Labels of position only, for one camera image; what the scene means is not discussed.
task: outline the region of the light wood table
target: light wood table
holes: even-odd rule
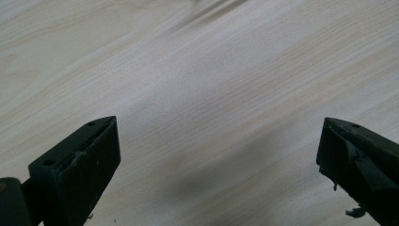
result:
[[[0,2],[0,177],[116,115],[86,225],[376,225],[318,172],[324,117],[399,141],[399,2]]]

